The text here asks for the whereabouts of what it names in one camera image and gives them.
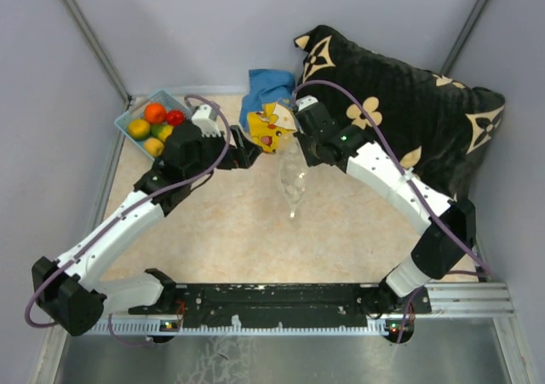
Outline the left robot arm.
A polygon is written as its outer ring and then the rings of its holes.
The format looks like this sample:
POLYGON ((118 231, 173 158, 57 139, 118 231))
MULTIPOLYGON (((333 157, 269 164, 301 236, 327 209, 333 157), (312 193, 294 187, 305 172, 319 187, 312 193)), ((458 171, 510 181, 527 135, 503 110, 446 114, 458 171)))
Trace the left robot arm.
POLYGON ((68 334, 80 336, 106 314, 136 307, 171 311, 173 283, 155 271, 112 282, 102 276, 148 228, 192 192, 192 183, 214 169, 247 169, 262 149, 233 125, 230 137, 205 135, 193 123, 174 128, 162 154, 134 185, 120 207, 74 248, 32 266, 34 302, 68 334))

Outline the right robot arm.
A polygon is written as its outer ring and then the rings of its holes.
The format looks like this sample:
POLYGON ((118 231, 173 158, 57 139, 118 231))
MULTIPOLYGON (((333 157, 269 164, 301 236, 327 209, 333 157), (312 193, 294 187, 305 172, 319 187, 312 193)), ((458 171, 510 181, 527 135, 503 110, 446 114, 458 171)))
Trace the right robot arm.
POLYGON ((405 216, 419 236, 409 256, 381 281, 381 304, 388 311, 403 310, 414 290, 443 278, 472 253, 476 214, 468 199, 455 201, 398 168, 361 128, 341 128, 312 96, 296 102, 295 119, 299 124, 295 136, 308 166, 336 166, 371 187, 405 216))

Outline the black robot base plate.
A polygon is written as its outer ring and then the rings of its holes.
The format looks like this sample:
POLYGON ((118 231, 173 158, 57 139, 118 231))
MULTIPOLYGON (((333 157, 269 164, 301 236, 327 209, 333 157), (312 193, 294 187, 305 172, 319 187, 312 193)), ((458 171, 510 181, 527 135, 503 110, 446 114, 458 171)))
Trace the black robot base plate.
POLYGON ((186 328, 365 327, 369 316, 401 315, 408 298, 385 284, 170 284, 131 315, 182 317, 186 328))

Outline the clear dotted zip top bag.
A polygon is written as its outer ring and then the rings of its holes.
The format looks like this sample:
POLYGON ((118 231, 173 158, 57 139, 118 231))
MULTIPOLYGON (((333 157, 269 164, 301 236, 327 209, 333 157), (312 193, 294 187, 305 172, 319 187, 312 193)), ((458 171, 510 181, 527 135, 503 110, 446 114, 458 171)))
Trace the clear dotted zip top bag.
POLYGON ((279 143, 278 187, 288 204, 289 218, 293 220, 306 192, 307 162, 299 141, 286 137, 279 143))

